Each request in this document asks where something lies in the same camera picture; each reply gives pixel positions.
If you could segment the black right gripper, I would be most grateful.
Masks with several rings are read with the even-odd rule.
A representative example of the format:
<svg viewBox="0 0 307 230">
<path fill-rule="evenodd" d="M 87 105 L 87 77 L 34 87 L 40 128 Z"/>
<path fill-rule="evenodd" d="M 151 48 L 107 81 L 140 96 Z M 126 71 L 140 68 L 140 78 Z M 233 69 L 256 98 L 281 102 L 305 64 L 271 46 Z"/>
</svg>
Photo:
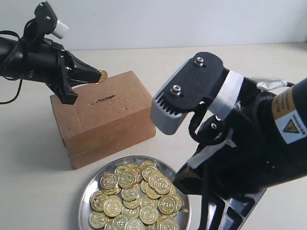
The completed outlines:
<svg viewBox="0 0 307 230">
<path fill-rule="evenodd" d="M 222 180 L 223 167 L 237 156 L 237 148 L 226 143 L 198 144 L 192 158 L 176 173 L 173 183 L 186 195 L 201 196 L 200 230 L 239 230 L 266 189 L 246 189 L 236 178 Z"/>
</svg>

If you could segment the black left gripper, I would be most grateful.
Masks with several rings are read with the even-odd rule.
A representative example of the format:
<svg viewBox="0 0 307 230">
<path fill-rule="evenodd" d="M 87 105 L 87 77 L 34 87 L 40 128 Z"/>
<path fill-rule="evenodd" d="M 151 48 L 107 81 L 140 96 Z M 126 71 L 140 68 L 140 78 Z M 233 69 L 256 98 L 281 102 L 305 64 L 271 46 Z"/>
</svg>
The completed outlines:
<svg viewBox="0 0 307 230">
<path fill-rule="evenodd" d="M 77 83 L 97 83 L 101 72 L 64 50 L 58 43 L 42 45 L 37 53 L 24 55 L 21 79 L 44 83 L 62 104 L 74 104 Z"/>
</svg>

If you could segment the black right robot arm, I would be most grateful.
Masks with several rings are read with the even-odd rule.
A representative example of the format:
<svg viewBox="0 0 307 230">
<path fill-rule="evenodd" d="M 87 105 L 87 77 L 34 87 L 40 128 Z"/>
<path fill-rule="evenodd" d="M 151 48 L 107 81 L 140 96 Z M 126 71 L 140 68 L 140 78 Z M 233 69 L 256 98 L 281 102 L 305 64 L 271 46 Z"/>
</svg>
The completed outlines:
<svg viewBox="0 0 307 230">
<path fill-rule="evenodd" d="M 201 230 L 238 230 L 267 188 L 307 174 L 307 82 L 255 93 L 225 121 L 201 124 L 195 153 L 174 178 L 200 195 Z"/>
</svg>

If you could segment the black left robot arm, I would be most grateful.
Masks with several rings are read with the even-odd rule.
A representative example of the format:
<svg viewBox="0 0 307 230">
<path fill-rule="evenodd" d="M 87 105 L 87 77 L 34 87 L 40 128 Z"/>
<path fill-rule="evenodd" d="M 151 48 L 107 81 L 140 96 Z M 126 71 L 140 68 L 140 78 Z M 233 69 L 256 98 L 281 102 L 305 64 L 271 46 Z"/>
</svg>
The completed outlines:
<svg viewBox="0 0 307 230">
<path fill-rule="evenodd" d="M 0 39 L 0 75 L 13 80 L 44 83 L 62 104 L 74 104 L 74 86 L 97 83 L 101 72 L 82 62 L 63 45 L 44 39 L 38 52 L 31 52 L 23 39 Z"/>
</svg>

